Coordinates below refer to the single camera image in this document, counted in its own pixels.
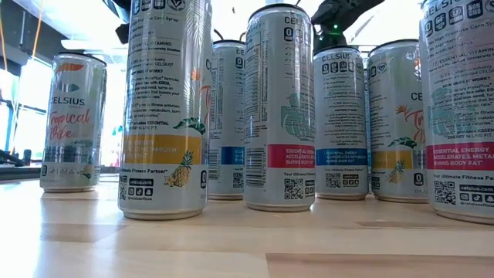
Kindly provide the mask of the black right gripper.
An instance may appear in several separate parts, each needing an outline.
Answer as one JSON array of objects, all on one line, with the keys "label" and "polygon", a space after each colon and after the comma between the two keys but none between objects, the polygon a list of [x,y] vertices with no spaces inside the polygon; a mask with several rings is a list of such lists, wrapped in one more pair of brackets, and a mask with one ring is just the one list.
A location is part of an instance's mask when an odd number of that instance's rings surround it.
[{"label": "black right gripper", "polygon": [[316,33],[313,38],[313,54],[317,54],[325,49],[346,45],[347,40],[342,32]]}]

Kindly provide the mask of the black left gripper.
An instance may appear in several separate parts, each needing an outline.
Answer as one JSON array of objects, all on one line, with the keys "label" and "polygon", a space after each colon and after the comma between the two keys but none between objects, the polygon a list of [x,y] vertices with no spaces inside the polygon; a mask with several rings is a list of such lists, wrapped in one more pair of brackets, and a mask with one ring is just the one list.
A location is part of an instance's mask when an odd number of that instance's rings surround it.
[{"label": "black left gripper", "polygon": [[102,2],[121,21],[121,24],[115,29],[115,33],[122,44],[127,44],[131,0],[102,0]]}]

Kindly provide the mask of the white can pink band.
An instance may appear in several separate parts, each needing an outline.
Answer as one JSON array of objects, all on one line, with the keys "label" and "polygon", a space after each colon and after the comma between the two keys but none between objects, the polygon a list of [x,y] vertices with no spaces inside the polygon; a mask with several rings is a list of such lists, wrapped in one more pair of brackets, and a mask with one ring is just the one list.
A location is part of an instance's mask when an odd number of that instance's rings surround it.
[{"label": "white can pink band", "polygon": [[421,12],[429,202],[494,225],[494,0],[423,0]]},{"label": "white can pink band", "polygon": [[250,16],[245,47],[243,199],[260,211],[306,211],[316,181],[310,17],[266,5]]}]

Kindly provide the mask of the white can yellow band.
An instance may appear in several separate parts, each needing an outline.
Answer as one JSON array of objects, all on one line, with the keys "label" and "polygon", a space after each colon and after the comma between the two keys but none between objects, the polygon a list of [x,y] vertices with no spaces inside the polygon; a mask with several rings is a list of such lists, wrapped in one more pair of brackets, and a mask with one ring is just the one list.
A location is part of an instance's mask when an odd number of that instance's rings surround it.
[{"label": "white can yellow band", "polygon": [[55,55],[40,175],[44,192],[89,192],[98,184],[106,88],[104,61],[75,52]]},{"label": "white can yellow band", "polygon": [[375,198],[427,203],[419,41],[401,39],[371,50],[367,84]]},{"label": "white can yellow band", "polygon": [[183,219],[208,199],[211,0],[133,0],[117,204]]}]

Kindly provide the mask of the dark desk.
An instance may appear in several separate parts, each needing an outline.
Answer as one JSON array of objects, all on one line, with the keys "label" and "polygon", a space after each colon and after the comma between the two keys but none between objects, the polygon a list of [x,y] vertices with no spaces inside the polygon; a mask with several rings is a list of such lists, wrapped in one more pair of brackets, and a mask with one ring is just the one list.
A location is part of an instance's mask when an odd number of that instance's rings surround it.
[{"label": "dark desk", "polygon": [[0,181],[39,178],[40,166],[24,165],[23,160],[0,149]]}]

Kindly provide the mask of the blue window frame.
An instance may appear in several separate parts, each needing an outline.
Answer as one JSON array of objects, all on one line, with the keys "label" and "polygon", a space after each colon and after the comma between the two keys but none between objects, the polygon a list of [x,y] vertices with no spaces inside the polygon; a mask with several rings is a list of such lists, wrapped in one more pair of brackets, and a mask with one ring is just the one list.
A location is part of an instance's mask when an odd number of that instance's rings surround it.
[{"label": "blue window frame", "polygon": [[22,155],[31,150],[33,157],[41,157],[46,136],[46,111],[0,100],[0,149]]}]

